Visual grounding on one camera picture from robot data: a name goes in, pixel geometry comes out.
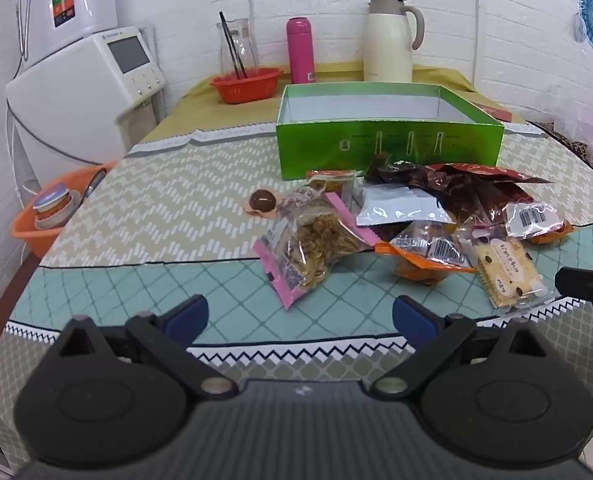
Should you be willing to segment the orange bun snack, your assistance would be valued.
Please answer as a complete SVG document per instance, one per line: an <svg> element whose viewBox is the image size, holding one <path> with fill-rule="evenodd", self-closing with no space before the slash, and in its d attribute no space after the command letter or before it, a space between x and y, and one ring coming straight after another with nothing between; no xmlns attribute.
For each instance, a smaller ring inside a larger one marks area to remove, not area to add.
<svg viewBox="0 0 593 480"><path fill-rule="evenodd" d="M451 274L475 273L455 233L452 224L412 221L390 240L375 244L374 250L392 261L399 278L434 286Z"/></svg>

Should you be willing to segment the clear barcode snack packet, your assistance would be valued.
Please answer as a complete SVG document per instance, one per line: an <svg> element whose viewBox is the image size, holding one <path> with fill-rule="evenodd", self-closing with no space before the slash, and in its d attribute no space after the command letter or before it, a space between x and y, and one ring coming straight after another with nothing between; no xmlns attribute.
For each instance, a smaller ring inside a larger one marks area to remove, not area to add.
<svg viewBox="0 0 593 480"><path fill-rule="evenodd" d="M548 203L509 203L503 218L510 237L534 245L553 244L573 232L573 226Z"/></svg>

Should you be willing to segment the white silver snack pouch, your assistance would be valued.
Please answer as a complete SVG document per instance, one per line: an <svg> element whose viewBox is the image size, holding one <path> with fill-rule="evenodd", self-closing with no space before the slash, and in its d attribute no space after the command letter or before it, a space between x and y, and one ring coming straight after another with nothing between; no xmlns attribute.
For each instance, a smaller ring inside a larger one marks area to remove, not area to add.
<svg viewBox="0 0 593 480"><path fill-rule="evenodd" d="M359 226L412 221L455 223L438 199L420 188L401 184L364 184L356 188L354 199L360 206L356 214Z"/></svg>

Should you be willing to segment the dark brown snack bag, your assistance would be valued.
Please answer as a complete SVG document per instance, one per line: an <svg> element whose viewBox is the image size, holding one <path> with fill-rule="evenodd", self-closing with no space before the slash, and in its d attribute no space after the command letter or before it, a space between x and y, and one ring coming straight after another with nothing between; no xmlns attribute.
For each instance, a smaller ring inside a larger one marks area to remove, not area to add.
<svg viewBox="0 0 593 480"><path fill-rule="evenodd" d="M402 184L434 196L459 223L494 226L503 222L509 203L532 203L522 184L550 184L549 180L508 168L454 162L418 165L375 156L366 171L371 184Z"/></svg>

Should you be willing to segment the pink dried snack bag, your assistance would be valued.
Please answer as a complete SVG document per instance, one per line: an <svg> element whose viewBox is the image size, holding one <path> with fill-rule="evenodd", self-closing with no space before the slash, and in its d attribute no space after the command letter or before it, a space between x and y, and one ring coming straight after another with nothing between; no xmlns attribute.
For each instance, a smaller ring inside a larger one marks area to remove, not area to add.
<svg viewBox="0 0 593 480"><path fill-rule="evenodd" d="M380 238L356 223L339 195L303 185L277 206L270 229L254 244L282 307L325 281L341 259L374 248Z"/></svg>

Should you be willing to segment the orange brown snack packet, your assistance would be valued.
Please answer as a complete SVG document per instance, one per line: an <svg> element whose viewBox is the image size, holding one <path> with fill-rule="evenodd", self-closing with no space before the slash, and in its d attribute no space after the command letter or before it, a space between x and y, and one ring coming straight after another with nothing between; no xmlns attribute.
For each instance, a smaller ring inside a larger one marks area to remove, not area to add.
<svg viewBox="0 0 593 480"><path fill-rule="evenodd" d="M321 193L335 193L351 209L358 176L359 173L355 170L309 170L306 184Z"/></svg>

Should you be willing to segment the cookie cracker packet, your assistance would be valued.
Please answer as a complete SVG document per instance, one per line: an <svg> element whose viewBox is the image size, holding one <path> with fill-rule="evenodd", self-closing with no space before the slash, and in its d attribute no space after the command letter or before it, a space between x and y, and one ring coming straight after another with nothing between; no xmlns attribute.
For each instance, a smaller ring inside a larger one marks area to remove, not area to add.
<svg viewBox="0 0 593 480"><path fill-rule="evenodd" d="M504 226L461 226L456 237L496 309L524 309L553 297L533 258Z"/></svg>

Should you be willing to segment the orange plastic basin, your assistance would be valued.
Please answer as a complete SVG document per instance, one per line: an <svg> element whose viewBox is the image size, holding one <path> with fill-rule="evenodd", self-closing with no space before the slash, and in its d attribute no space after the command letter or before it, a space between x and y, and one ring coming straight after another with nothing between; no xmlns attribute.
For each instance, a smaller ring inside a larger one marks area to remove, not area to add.
<svg viewBox="0 0 593 480"><path fill-rule="evenodd" d="M99 183L103 174L116 162L88 166L57 178L42 188L31 203L13 221L11 234L23 240L32 252L42 258L73 217L92 182Z"/></svg>

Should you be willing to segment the green cardboard box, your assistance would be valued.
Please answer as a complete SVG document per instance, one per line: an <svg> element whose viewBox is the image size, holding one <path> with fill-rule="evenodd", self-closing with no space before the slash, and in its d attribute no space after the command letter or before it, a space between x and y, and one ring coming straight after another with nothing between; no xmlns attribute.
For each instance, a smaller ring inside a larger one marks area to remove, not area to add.
<svg viewBox="0 0 593 480"><path fill-rule="evenodd" d="M276 121L281 177L366 170L385 155L418 165L497 164L505 127L436 84L289 84Z"/></svg>

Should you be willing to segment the white water dispenser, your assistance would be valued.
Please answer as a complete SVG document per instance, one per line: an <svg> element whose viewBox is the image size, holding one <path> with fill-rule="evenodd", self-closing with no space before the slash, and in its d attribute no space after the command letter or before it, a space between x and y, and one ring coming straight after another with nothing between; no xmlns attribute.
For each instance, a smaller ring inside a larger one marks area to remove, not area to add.
<svg viewBox="0 0 593 480"><path fill-rule="evenodd" d="M158 124L165 86L134 26L76 41L19 74L6 98L38 183L122 159Z"/></svg>

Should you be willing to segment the black stirring stick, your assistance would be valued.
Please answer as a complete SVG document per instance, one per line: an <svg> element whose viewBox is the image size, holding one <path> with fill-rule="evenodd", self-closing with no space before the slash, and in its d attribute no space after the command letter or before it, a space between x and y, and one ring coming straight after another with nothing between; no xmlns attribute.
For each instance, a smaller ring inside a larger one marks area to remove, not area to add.
<svg viewBox="0 0 593 480"><path fill-rule="evenodd" d="M234 43L234 37L232 37L231 35L231 31L225 18L225 14L223 14L223 12L219 12L219 18L220 23L222 23L222 29L225 39L228 44L228 50L230 53L232 65L234 66L234 73L236 73L238 79L246 79L248 78L248 74L246 73L246 66L244 66L237 46Z"/></svg>

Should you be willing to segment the cream thermos jug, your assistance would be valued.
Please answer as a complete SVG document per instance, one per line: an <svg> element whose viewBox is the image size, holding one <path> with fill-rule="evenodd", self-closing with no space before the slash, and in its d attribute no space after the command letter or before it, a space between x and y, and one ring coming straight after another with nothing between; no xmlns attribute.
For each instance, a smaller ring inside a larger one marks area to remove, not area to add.
<svg viewBox="0 0 593 480"><path fill-rule="evenodd" d="M363 79L411 84L413 52L423 43L422 12L407 0L370 0L363 42Z"/></svg>

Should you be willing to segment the glass carafe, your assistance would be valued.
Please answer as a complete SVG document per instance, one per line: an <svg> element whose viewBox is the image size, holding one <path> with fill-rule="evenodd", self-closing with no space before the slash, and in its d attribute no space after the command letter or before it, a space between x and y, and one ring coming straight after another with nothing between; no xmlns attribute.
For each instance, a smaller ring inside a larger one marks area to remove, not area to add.
<svg viewBox="0 0 593 480"><path fill-rule="evenodd" d="M258 58L252 29L247 18L216 24L219 39L220 73L224 77L246 79L257 74Z"/></svg>

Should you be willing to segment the pink thermos bottle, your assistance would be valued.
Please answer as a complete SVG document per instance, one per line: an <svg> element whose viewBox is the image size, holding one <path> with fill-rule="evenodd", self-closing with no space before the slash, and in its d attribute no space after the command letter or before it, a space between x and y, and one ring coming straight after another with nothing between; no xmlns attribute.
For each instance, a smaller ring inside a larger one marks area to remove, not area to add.
<svg viewBox="0 0 593 480"><path fill-rule="evenodd" d="M310 21L290 18L286 29L292 84L310 84L316 80Z"/></svg>

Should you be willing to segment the white water purifier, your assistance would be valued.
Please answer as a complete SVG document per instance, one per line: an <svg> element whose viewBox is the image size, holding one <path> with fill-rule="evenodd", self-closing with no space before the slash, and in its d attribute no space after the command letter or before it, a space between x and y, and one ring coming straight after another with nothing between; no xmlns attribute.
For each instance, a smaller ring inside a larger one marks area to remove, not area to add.
<svg viewBox="0 0 593 480"><path fill-rule="evenodd" d="M32 66L96 32L118 26L115 0L18 0L24 63Z"/></svg>

